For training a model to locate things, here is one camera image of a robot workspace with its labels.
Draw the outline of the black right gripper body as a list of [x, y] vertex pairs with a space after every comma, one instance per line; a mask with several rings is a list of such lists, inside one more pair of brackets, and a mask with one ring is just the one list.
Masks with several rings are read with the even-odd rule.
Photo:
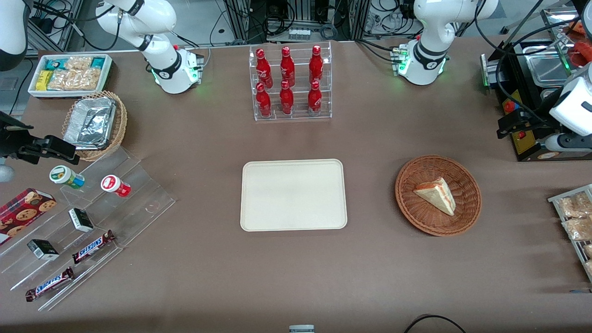
[[0, 157], [16, 158], [21, 148], [34, 141], [29, 133], [32, 129], [34, 129], [33, 126], [28, 126], [13, 116], [0, 112]]

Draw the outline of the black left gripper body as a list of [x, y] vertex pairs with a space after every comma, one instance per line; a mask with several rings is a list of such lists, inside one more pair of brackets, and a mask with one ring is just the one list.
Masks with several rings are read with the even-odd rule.
[[528, 112], [520, 112], [520, 116], [524, 120], [525, 127], [534, 127], [528, 132], [531, 132], [535, 140], [543, 139], [554, 134], [554, 128], [552, 127], [554, 121], [546, 113], [539, 114], [538, 118]]

